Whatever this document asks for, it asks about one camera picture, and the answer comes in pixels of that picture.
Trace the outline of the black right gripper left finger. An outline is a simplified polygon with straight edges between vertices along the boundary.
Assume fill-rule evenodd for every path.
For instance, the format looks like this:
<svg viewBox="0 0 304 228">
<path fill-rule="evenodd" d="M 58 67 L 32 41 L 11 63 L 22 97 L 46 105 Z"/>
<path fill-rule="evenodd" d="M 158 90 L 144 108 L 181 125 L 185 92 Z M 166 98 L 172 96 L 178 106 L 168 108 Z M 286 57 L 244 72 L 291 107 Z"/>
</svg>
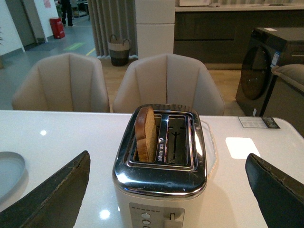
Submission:
<svg viewBox="0 0 304 228">
<path fill-rule="evenodd" d="M 82 205 L 90 173 L 83 151 L 51 177 L 0 213 L 2 228 L 72 228 Z"/>
</svg>

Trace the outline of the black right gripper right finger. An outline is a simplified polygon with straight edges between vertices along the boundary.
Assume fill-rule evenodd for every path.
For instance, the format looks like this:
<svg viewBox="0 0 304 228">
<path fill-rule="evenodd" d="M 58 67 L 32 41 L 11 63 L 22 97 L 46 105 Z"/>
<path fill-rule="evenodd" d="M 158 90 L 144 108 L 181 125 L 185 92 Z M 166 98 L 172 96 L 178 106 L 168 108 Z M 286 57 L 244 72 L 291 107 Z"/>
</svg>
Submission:
<svg viewBox="0 0 304 228">
<path fill-rule="evenodd" d="M 269 228 L 304 226 L 304 185 L 251 153 L 245 164 L 247 178 Z"/>
</svg>

